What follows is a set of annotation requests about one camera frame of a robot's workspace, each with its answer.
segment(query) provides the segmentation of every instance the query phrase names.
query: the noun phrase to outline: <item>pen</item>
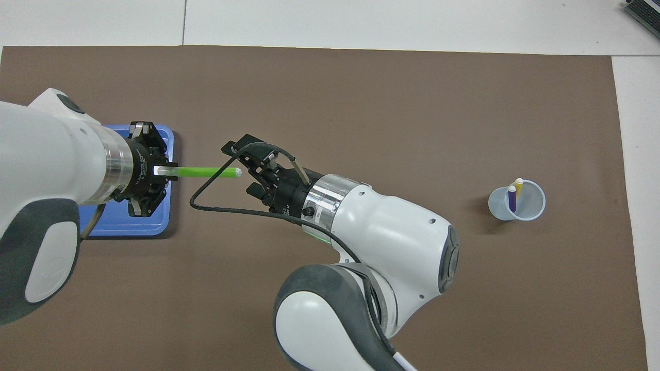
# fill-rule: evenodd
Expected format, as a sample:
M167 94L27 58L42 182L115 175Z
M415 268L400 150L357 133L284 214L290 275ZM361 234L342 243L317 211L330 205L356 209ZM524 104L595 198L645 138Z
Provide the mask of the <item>pen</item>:
M515 186L515 196L520 197L520 191L523 189L523 178L518 178L513 183Z
M170 167L170 166L154 166L154 175L161 176L189 176L196 178L210 178L220 168L191 168L186 166ZM239 178L242 172L239 168L227 168L221 174L221 178Z
M509 191L509 210L511 210L512 213L515 213L515 187L512 185L509 185L508 188Z

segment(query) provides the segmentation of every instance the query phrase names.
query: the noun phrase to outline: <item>green tube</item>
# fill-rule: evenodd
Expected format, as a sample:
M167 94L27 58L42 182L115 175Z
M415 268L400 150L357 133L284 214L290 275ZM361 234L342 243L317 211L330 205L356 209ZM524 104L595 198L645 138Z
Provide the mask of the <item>green tube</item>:
M195 177L195 178L210 178L218 172L220 168L191 168L181 166L178 168L161 167L158 169L158 175L164 176L181 176L181 177ZM227 168L220 174L221 178L238 178L242 174L239 168Z

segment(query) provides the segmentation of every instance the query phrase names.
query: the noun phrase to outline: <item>black cable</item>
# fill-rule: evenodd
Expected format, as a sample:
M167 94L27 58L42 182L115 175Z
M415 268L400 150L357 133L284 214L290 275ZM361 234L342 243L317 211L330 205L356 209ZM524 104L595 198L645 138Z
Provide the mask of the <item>black cable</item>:
M385 348L392 354L394 355L397 351L394 349L392 344L389 342L389 339L385 336L385 333L383 332L382 327L380 326L380 320L379 317L376 315L376 311L374 310L374 299L372 297L372 293L375 292L376 290L374 289L374 286L371 284L371 279L369 276L365 275L364 273L357 271L355 269L351 269L349 267L345 267L343 265L340 265L342 268L348 269L349 271L355 273L358 277L362 279L362 286L364 288L364 298L367 301L367 308L369 309L369 316L371 317L372 323L374 324L374 327L376 328L376 333L378 334L378 337L380 338L381 343L385 345Z
M81 240L86 240L89 237L89 234L92 233L92 230L96 226L96 223L98 223L98 220L101 219L101 215L103 215L103 210L105 209L106 209L105 203L101 203L96 206L96 210L94 211L92 218L87 223L85 229L81 232Z
M272 145L270 143L255 142L255 143L247 144L247 145L243 146L243 148L241 148L238 152L236 152L236 154L234 156L232 156L232 158L230 158L227 162L225 162L224 165L222 165L222 167L220 167L218 169L218 171L215 174L213 174L213 176L211 176L192 195L192 197L190 197L190 202L189 202L190 206L193 209L202 210L202 211L215 211L215 212L218 212L218 213L235 213L235 214L256 215L256 216L259 216L259 217L282 219L282 220L286 220L288 222L292 222L292 223L300 225L300 226L308 226L312 229L316 229L319 232L322 232L322 233L326 234L328 237L330 237L332 240L334 240L336 243L338 243L338 245L340 245L341 248L344 249L344 251L346 251L346 253L356 263L362 263L360 261L360 259L358 258L358 256L355 255L355 253L339 237L337 237L334 233L332 233L329 230L327 230L323 227L320 227L320 226L318 226L318 225L316 225L312 222L308 222L306 220L303 220L301 218L296 218L296 217L292 217L290 215L284 215L284 214L269 213L267 211L258 211L258 210L249 210L249 209L235 209L235 208L231 208L231 207L212 207L212 206L198 205L198 204L195 203L195 201L197 200L199 195L201 195L202 192L204 192L208 188L208 186L211 183L213 183L220 176L220 174L222 174L222 172L225 169L227 169L229 167L229 165L231 165L234 161L236 161L237 158L239 158L242 154L244 154L251 147L265 147L265 148L268 148L268 149L272 149L274 151L280 152L283 155L285 155L289 159L289 161L295 161L296 160L296 158L293 157L289 152L281 149L278 146Z

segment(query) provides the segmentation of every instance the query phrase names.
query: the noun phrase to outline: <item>purple marker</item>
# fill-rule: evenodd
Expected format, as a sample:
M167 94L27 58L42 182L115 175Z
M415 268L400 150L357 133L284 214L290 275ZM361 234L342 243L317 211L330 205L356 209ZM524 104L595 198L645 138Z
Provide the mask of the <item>purple marker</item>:
M515 213L515 186L509 185L509 210Z

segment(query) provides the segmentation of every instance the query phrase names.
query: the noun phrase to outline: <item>white floor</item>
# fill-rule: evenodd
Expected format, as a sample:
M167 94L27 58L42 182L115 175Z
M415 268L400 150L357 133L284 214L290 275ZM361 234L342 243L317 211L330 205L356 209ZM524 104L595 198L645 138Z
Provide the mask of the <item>white floor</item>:
M623 6L623 0L4 0L0 48L206 44L615 56L648 366L660 371L660 290L654 290L660 40Z

